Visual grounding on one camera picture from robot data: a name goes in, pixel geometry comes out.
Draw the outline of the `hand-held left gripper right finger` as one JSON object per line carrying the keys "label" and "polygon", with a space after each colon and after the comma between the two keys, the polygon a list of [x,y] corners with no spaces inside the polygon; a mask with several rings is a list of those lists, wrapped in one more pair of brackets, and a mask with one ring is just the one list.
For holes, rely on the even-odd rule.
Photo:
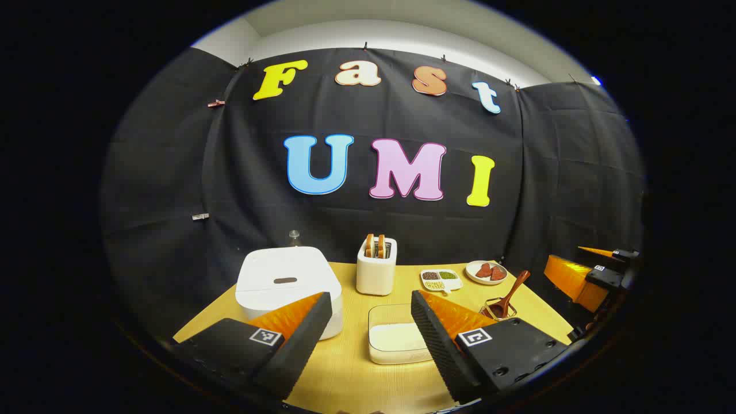
{"label": "hand-held left gripper right finger", "polygon": [[567,349],[525,320],[496,321],[425,291],[411,312],[454,401],[470,403],[513,387]]}

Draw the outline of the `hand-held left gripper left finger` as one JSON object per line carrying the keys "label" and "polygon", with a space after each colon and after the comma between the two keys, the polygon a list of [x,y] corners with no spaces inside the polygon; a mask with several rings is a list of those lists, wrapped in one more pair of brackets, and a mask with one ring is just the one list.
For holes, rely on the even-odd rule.
{"label": "hand-held left gripper left finger", "polygon": [[333,315],[316,293],[247,323],[223,318],[177,345],[228,388],[287,399]]}

